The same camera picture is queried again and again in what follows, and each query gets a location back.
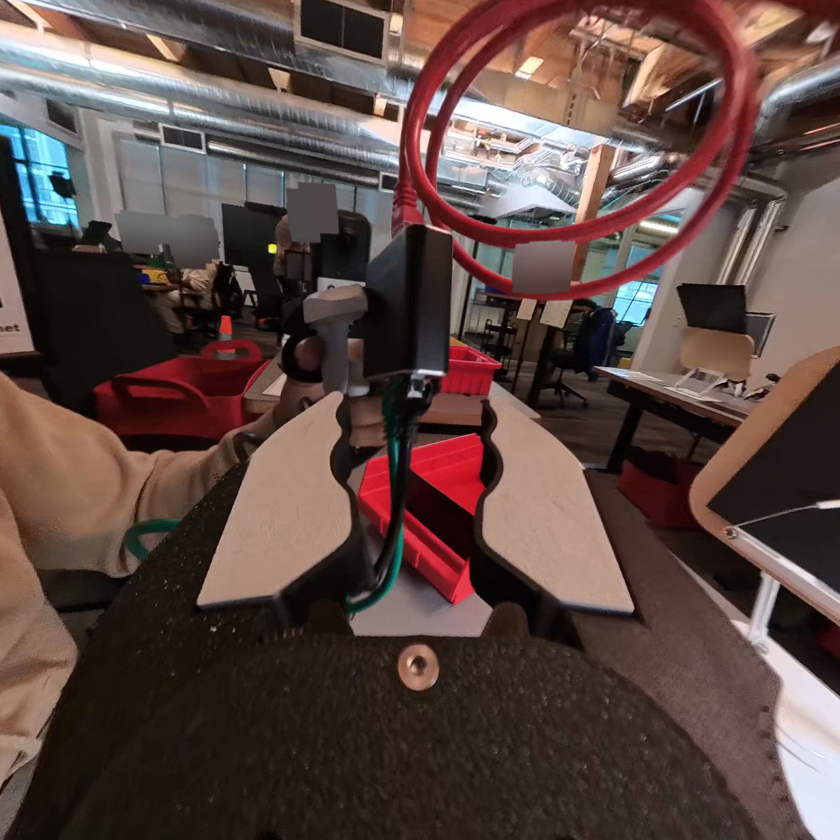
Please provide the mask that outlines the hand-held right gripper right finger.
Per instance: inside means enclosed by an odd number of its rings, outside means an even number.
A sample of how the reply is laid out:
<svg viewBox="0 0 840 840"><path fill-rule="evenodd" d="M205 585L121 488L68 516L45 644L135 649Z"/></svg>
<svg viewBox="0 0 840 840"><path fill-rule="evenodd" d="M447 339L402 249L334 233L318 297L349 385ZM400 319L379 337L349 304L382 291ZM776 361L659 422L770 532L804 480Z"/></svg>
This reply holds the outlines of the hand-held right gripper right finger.
<svg viewBox="0 0 840 840"><path fill-rule="evenodd" d="M633 598L578 458L498 397L483 406L481 441L475 592L487 603L632 614Z"/></svg>

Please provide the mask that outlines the black partition board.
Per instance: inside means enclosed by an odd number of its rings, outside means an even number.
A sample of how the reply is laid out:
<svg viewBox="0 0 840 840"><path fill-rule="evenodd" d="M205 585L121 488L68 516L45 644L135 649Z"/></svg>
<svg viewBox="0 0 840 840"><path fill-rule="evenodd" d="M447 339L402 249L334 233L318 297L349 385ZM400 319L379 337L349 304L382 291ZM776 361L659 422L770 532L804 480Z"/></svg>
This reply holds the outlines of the black partition board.
<svg viewBox="0 0 840 840"><path fill-rule="evenodd" d="M177 356L127 255L36 250L35 280L53 403L95 418L96 387Z"/></svg>

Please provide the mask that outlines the wooden desk with black legs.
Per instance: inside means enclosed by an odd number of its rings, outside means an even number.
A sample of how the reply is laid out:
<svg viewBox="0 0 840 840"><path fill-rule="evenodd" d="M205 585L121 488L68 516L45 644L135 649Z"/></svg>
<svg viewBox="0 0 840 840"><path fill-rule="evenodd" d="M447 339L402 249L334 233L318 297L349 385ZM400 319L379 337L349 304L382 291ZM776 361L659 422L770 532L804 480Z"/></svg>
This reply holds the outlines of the wooden desk with black legs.
<svg viewBox="0 0 840 840"><path fill-rule="evenodd" d="M647 374L615 367L598 366L605 378L606 392L626 405L605 471L621 474L634 437L645 415L666 421L688 432L693 439L692 455L700 441L724 444L751 414L754 402L712 389L702 392L687 383L679 384L675 374Z"/></svg>

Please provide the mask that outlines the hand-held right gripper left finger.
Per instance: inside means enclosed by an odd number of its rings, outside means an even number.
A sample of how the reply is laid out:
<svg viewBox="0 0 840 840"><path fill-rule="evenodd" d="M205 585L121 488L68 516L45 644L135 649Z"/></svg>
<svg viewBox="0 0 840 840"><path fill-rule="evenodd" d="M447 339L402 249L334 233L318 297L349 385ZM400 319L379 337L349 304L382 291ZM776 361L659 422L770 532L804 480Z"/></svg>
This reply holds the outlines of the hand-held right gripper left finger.
<svg viewBox="0 0 840 840"><path fill-rule="evenodd" d="M350 402L342 393L273 433L247 464L197 607L308 611L360 592L368 554L351 461Z"/></svg>

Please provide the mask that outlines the red plastic crate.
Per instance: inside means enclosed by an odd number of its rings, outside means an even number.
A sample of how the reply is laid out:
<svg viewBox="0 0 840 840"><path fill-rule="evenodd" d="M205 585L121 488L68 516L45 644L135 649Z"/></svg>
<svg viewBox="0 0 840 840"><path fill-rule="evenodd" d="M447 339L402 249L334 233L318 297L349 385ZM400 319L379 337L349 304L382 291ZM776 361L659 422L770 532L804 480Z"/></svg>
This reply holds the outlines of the red plastic crate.
<svg viewBox="0 0 840 840"><path fill-rule="evenodd" d="M442 380L441 393L463 396L488 396L495 375L502 364L465 344L451 343L448 348L448 373Z"/></svg>

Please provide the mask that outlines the black network switch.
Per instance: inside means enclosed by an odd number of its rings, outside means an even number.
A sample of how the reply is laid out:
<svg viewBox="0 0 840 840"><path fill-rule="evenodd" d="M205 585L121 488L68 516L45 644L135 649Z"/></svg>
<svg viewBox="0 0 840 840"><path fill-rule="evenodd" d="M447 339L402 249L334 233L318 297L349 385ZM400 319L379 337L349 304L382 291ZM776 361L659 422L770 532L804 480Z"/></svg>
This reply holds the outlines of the black network switch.
<svg viewBox="0 0 840 840"><path fill-rule="evenodd" d="M367 266L360 321L367 380L446 377L453 245L442 229L410 224Z"/></svg>

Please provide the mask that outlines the red plastic bin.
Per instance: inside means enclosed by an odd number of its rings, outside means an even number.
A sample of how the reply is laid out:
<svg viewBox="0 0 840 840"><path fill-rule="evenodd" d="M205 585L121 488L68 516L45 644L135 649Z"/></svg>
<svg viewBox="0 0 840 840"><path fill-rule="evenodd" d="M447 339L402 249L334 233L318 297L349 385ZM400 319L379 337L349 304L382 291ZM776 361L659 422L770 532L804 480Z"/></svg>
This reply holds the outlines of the red plastic bin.
<svg viewBox="0 0 840 840"><path fill-rule="evenodd" d="M403 561L448 602L474 594L469 557L474 547L484 446L477 434L415 448L404 520Z"/></svg>

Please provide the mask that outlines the person's left forearm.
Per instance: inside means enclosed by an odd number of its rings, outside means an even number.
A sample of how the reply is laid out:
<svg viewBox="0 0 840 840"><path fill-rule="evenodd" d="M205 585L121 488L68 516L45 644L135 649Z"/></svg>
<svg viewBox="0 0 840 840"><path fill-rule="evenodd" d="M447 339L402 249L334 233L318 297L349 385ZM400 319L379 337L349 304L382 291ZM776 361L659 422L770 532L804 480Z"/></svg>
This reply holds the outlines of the person's left forearm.
<svg viewBox="0 0 840 840"><path fill-rule="evenodd" d="M205 451L131 451L2 374L2 578L36 568L130 572L126 531L183 518L237 465L235 435Z"/></svg>

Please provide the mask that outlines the red storage box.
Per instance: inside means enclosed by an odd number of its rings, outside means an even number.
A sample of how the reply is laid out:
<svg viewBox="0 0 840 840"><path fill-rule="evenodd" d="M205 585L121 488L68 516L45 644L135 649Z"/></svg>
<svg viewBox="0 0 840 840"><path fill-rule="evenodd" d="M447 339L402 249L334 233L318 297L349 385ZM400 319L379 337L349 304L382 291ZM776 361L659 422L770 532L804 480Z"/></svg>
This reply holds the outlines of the red storage box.
<svg viewBox="0 0 840 840"><path fill-rule="evenodd" d="M699 523L690 508L690 489L700 470L699 464L672 456L653 461L628 459L616 488L653 527L697 530Z"/></svg>

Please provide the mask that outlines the black office chair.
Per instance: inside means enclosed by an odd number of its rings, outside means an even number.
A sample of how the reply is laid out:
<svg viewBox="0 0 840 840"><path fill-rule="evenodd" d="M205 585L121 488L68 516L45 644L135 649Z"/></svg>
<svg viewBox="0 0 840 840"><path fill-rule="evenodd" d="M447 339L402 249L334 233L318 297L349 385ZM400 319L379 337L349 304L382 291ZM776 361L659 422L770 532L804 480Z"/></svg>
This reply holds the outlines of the black office chair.
<svg viewBox="0 0 840 840"><path fill-rule="evenodd" d="M558 397L560 407L566 407L566 400L571 397L587 408L589 402L585 396L571 388L565 381L567 374L577 373L574 352L568 347L568 335L564 329L557 329L551 339L548 351L549 372L554 378L549 383L550 390Z"/></svg>

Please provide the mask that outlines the silver ventilation duct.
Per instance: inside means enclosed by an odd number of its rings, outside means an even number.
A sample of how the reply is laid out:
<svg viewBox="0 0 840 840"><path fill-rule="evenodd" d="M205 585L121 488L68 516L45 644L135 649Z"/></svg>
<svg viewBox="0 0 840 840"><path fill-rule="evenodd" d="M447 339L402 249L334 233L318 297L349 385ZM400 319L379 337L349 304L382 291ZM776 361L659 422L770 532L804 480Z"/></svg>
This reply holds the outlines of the silver ventilation duct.
<svg viewBox="0 0 840 840"><path fill-rule="evenodd" d="M34 28L2 22L2 68L24 76L20 85L35 82L35 74L53 74L62 80L83 81L103 88L120 88L167 99L211 102L214 107L268 115L280 108L304 109L312 102L277 87L273 72L303 76L350 93L406 104L413 84L382 67L357 59L309 51L303 57L268 62L247 58L246 66L267 84L239 80L177 63L140 56Z"/></svg>

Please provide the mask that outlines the blue jacket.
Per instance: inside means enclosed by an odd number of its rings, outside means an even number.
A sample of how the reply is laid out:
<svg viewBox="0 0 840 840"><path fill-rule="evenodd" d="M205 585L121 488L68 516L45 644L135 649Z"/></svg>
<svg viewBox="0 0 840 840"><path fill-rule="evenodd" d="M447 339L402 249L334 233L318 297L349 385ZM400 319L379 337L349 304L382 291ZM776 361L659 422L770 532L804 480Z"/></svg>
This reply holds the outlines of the blue jacket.
<svg viewBox="0 0 840 840"><path fill-rule="evenodd" d="M616 313L599 307L583 320L575 347L580 351L581 370L588 382L596 382L596 368L608 366L615 349Z"/></svg>

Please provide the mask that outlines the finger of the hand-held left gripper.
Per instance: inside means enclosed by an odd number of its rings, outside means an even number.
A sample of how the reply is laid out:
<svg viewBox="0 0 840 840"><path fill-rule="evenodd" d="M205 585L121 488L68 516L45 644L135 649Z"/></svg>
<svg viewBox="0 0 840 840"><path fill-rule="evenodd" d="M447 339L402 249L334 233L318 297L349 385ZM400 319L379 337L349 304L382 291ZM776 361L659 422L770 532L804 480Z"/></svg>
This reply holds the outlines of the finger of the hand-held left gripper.
<svg viewBox="0 0 840 840"><path fill-rule="evenodd" d="M305 323L322 323L331 320L355 322L368 312L368 298L364 285L331 287L317 291L303 302Z"/></svg>

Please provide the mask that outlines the white tag sign board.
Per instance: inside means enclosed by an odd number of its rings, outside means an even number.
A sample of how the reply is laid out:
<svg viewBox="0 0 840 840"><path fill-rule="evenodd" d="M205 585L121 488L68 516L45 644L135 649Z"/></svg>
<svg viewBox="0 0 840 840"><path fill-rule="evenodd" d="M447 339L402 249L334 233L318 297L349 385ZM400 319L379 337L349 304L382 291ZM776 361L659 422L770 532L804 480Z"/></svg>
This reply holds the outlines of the white tag sign board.
<svg viewBox="0 0 840 840"><path fill-rule="evenodd" d="M29 327L12 242L1 214L1 360L34 352L35 342Z"/></svg>

